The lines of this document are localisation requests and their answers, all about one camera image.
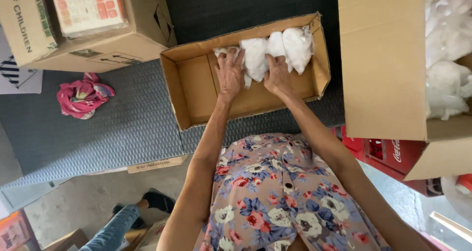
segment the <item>hand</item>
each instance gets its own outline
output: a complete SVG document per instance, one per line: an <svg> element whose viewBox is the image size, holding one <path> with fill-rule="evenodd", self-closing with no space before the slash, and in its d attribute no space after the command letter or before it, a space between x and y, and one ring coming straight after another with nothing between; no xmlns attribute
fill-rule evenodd
<svg viewBox="0 0 472 251"><path fill-rule="evenodd" d="M273 57L266 54L266 58L268 60L269 71L264 75L265 88L281 99L291 96L293 89L285 56Z"/></svg>
<svg viewBox="0 0 472 251"><path fill-rule="evenodd" d="M220 53L218 66L215 66L216 75L220 82L220 94L218 98L231 103L244 87L244 74L241 72L241 64L244 58L244 50L239 52L233 63L236 48L229 50L228 54Z"/></svg>

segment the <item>coca-cola logo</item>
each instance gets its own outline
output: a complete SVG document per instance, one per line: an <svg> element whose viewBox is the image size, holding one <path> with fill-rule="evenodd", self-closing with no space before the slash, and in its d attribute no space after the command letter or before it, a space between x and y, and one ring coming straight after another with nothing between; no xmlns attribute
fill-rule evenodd
<svg viewBox="0 0 472 251"><path fill-rule="evenodd" d="M392 144L393 144L393 157L397 162L401 163L402 158L400 157L400 140L398 139L392 139Z"/></svg>

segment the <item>pink cloth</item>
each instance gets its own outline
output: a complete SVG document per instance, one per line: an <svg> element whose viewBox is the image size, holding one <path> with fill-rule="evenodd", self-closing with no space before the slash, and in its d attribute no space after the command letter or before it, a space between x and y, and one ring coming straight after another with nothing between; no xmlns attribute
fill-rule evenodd
<svg viewBox="0 0 472 251"><path fill-rule="evenodd" d="M95 73L84 73L84 80L63 83L57 93L58 102L63 115L75 118L89 119L95 114L95 109L115 96L115 91L107 85L98 83Z"/></svg>

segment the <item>white paper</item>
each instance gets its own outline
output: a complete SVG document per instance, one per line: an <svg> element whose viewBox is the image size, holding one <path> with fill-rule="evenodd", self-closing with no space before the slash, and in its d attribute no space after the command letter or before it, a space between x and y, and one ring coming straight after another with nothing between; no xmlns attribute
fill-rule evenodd
<svg viewBox="0 0 472 251"><path fill-rule="evenodd" d="M41 93L43 71L18 68L0 26L0 94Z"/></svg>

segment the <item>open cardboard box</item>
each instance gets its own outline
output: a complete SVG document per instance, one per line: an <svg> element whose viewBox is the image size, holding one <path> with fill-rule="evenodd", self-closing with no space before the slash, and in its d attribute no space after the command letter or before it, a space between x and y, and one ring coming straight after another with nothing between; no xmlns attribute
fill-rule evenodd
<svg viewBox="0 0 472 251"><path fill-rule="evenodd" d="M161 64L180 130L208 122L220 92L214 70L218 64L213 48L238 45L240 40L268 37L272 32L309 25L316 45L315 54L302 75L291 73L292 86L305 102L318 100L331 79L321 14L308 14L221 35L203 42L180 45L161 53ZM252 82L235 99L230 119L285 108L283 102L264 87Z"/></svg>
<svg viewBox="0 0 472 251"><path fill-rule="evenodd" d="M17 65L36 69L102 73L177 45L166 0L123 4L127 28L82 39L62 36L53 0L0 0L0 22Z"/></svg>
<svg viewBox="0 0 472 251"><path fill-rule="evenodd" d="M472 173L472 116L426 121L424 0L339 0L339 26L347 136L426 140L405 181Z"/></svg>

